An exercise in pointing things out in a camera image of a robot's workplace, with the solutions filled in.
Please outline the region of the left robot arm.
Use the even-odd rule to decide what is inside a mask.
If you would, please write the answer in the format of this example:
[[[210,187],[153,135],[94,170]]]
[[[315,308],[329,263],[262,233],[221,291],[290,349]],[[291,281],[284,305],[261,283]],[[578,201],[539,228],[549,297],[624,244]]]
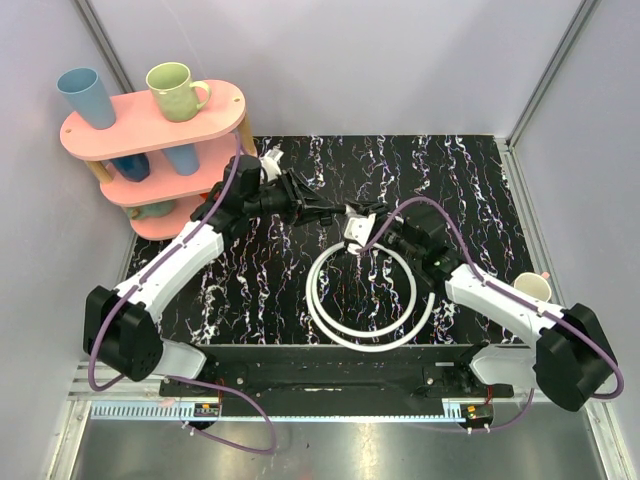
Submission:
[[[206,264],[222,255],[254,218],[276,215],[285,223],[331,224],[346,206],[310,189],[292,171],[269,172],[264,160],[237,154],[225,167],[204,204],[178,236],[142,270],[113,289],[98,286],[86,299],[83,348],[89,365],[98,362],[119,378],[181,377],[196,396],[215,386],[206,354],[184,342],[164,339],[160,317],[170,301]]]

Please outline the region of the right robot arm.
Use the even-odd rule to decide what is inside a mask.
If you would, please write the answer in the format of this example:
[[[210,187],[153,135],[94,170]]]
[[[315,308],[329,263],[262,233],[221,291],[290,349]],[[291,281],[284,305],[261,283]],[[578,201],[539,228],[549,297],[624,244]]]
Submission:
[[[590,399],[612,400],[622,393],[622,371],[594,311],[581,303],[563,307],[539,299],[483,271],[435,201],[415,197],[395,210],[351,203],[345,214],[344,237],[356,252],[389,248],[429,289],[523,341],[521,347],[482,347],[459,366],[454,384],[463,395],[509,384],[539,390],[555,405],[576,412]]]

